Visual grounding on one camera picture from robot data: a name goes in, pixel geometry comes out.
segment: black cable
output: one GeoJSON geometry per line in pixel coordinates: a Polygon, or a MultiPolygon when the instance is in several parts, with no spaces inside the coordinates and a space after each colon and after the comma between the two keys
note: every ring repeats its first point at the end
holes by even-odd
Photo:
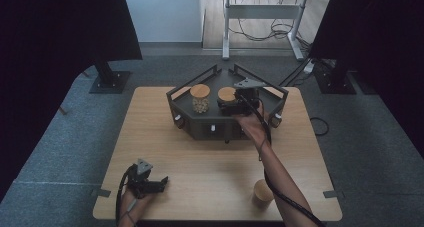
{"type": "Polygon", "coordinates": [[[300,211],[302,214],[304,214],[306,217],[308,217],[312,222],[314,222],[317,226],[319,227],[325,227],[325,225],[321,222],[321,220],[319,220],[314,214],[312,214],[309,210],[305,209],[303,206],[301,206],[300,204],[298,204],[296,201],[290,199],[289,197],[287,197],[286,195],[284,195],[283,193],[279,192],[274,185],[272,185],[271,181],[268,178],[268,175],[266,173],[266,171],[264,170],[264,175],[265,175],[265,182],[267,183],[268,187],[271,189],[271,191],[277,195],[278,198],[280,198],[281,200],[283,200],[284,202],[286,202],[287,204],[291,205],[293,208],[297,209],[298,211],[300,211]]]}
{"type": "Polygon", "coordinates": [[[300,69],[300,67],[302,67],[302,66],[304,66],[304,65],[306,66],[306,64],[308,64],[308,63],[309,63],[309,61],[311,61],[311,59],[309,59],[309,58],[308,58],[308,59],[305,59],[305,60],[304,60],[304,61],[303,61],[303,62],[302,62],[299,66],[297,66],[297,67],[296,67],[296,69],[295,69],[293,72],[291,72],[291,73],[290,73],[290,74],[289,74],[289,75],[288,75],[288,76],[287,76],[287,77],[286,77],[283,81],[281,81],[281,82],[280,82],[280,84],[279,84],[278,86],[283,85],[283,83],[284,83],[284,82],[286,82],[286,80],[287,80],[288,78],[290,78],[290,76],[291,76],[291,75],[293,75],[294,73],[296,73],[296,72],[300,69]]]}
{"type": "Polygon", "coordinates": [[[238,19],[238,23],[239,23],[239,26],[240,26],[241,32],[234,31],[234,30],[232,30],[231,28],[228,28],[228,29],[229,29],[231,32],[235,33],[235,34],[242,34],[242,35],[244,35],[244,36],[245,36],[247,39],[249,39],[249,40],[252,40],[252,41],[264,41],[264,40],[267,40],[267,39],[269,39],[269,38],[271,38],[271,37],[274,37],[274,36],[275,36],[275,34],[270,33],[267,37],[254,37],[254,36],[249,35],[249,34],[246,34],[246,32],[244,32],[244,29],[243,29],[243,26],[241,25],[241,21],[240,21],[240,19],[238,19]]]}
{"type": "Polygon", "coordinates": [[[303,83],[305,83],[305,80],[309,79],[311,76],[312,76],[312,73],[309,73],[306,77],[295,80],[292,86],[294,87],[294,86],[302,85],[303,83]]]}
{"type": "MultiPolygon", "coordinates": [[[[265,130],[265,133],[267,135],[268,141],[271,144],[271,131],[269,129],[268,124],[265,122],[264,117],[258,112],[258,110],[253,107],[249,101],[247,101],[247,99],[243,96],[243,95],[238,95],[243,102],[245,102],[249,108],[253,111],[253,113],[255,113],[256,117],[258,117],[258,120],[261,122],[262,127],[265,130]]],[[[271,181],[268,178],[268,175],[266,173],[266,171],[264,170],[264,175],[265,175],[265,181],[268,185],[268,187],[271,189],[271,191],[281,200],[283,200],[284,202],[286,202],[287,204],[289,204],[290,206],[292,206],[293,208],[297,209],[298,211],[300,211],[302,214],[304,214],[307,218],[309,218],[312,222],[314,222],[317,226],[319,227],[324,227],[325,225],[317,218],[315,217],[314,214],[312,214],[309,210],[305,209],[303,206],[301,206],[300,204],[298,204],[297,202],[295,202],[294,200],[290,199],[289,197],[287,197],[286,195],[284,195],[283,193],[279,192],[277,190],[277,188],[275,188],[275,186],[271,183],[271,181]]]]}
{"type": "Polygon", "coordinates": [[[323,133],[316,133],[315,132],[315,136],[324,136],[324,135],[326,135],[326,134],[328,134],[328,132],[330,131],[330,125],[327,123],[327,121],[325,121],[325,120],[323,120],[323,119],[321,119],[321,118],[319,118],[319,117],[312,117],[312,118],[310,118],[309,119],[311,122],[312,122],[312,120],[319,120],[319,121],[322,121],[324,124],[325,124],[325,126],[326,126],[326,130],[323,132],[323,133]]]}
{"type": "Polygon", "coordinates": [[[302,69],[286,84],[286,87],[288,87],[289,86],[289,84],[291,83],[291,82],[293,82],[293,81],[295,81],[295,83],[296,83],[296,78],[300,75],[300,73],[302,73],[302,69]]]}
{"type": "Polygon", "coordinates": [[[116,209],[115,209],[115,220],[116,220],[116,226],[119,225],[120,220],[120,210],[121,210],[121,197],[122,197],[122,188],[124,187],[125,179],[128,177],[128,172],[130,171],[131,167],[125,171],[124,175],[122,176],[121,182],[119,183],[119,189],[118,194],[116,195],[116,209]]]}
{"type": "Polygon", "coordinates": [[[284,39],[284,38],[286,38],[286,37],[287,37],[287,35],[288,35],[288,34],[290,33],[290,31],[293,29],[294,20],[293,20],[292,25],[288,25],[288,24],[274,24],[276,20],[277,20],[277,19],[275,19],[275,20],[274,20],[274,21],[272,21],[272,23],[271,23],[271,33],[273,33],[273,36],[274,36],[276,39],[284,39]],[[289,29],[288,31],[287,31],[287,30],[275,30],[274,28],[275,28],[276,26],[287,26],[287,27],[290,27],[290,29],[289,29]]]}
{"type": "Polygon", "coordinates": [[[317,59],[317,62],[320,63],[322,66],[326,67],[329,72],[333,71],[334,66],[325,61],[324,59],[317,59]]]}

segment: glass jar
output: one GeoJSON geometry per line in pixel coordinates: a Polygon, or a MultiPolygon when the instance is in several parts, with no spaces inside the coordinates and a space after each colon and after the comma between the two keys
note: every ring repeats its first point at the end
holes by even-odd
{"type": "Polygon", "coordinates": [[[210,89],[207,85],[197,84],[190,89],[193,96],[193,110],[196,113],[205,113],[209,110],[209,93],[210,89]]]}

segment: white wall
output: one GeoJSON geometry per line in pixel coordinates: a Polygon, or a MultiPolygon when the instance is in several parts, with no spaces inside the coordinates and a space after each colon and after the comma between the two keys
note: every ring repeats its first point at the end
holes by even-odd
{"type": "Polygon", "coordinates": [[[139,42],[201,42],[199,0],[127,0],[139,42]]]}
{"type": "Polygon", "coordinates": [[[201,33],[203,34],[203,24],[204,24],[204,18],[205,18],[205,10],[206,10],[206,5],[208,4],[208,0],[199,0],[199,6],[200,6],[200,21],[201,21],[201,33]]]}

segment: cork lid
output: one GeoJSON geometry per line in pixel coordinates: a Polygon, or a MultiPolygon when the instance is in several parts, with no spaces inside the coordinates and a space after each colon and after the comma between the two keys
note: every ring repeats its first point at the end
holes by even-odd
{"type": "Polygon", "coordinates": [[[264,179],[258,180],[254,187],[255,195],[258,199],[268,202],[274,199],[274,194],[269,189],[264,179]]]}
{"type": "Polygon", "coordinates": [[[205,98],[209,95],[210,89],[207,85],[197,84],[190,89],[190,94],[196,98],[205,98]]]}
{"type": "Polygon", "coordinates": [[[218,91],[218,97],[222,101],[233,101],[236,99],[236,97],[234,96],[235,92],[236,90],[232,87],[224,87],[218,91]]]}

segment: metal stand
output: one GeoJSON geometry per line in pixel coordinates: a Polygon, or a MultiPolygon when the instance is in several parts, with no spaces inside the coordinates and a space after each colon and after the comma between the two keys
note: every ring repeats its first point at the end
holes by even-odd
{"type": "Polygon", "coordinates": [[[305,10],[306,0],[299,5],[231,5],[225,0],[224,37],[222,40],[222,59],[230,58],[229,19],[293,19],[294,25],[288,34],[290,45],[298,61],[303,61],[301,45],[296,39],[305,10]]]}
{"type": "Polygon", "coordinates": [[[94,81],[90,94],[121,94],[130,76],[129,71],[112,71],[106,61],[96,61],[99,76],[94,81]]]}
{"type": "Polygon", "coordinates": [[[330,74],[325,73],[320,68],[313,70],[315,79],[323,94],[356,94],[352,83],[347,78],[347,69],[336,66],[330,74]]]}

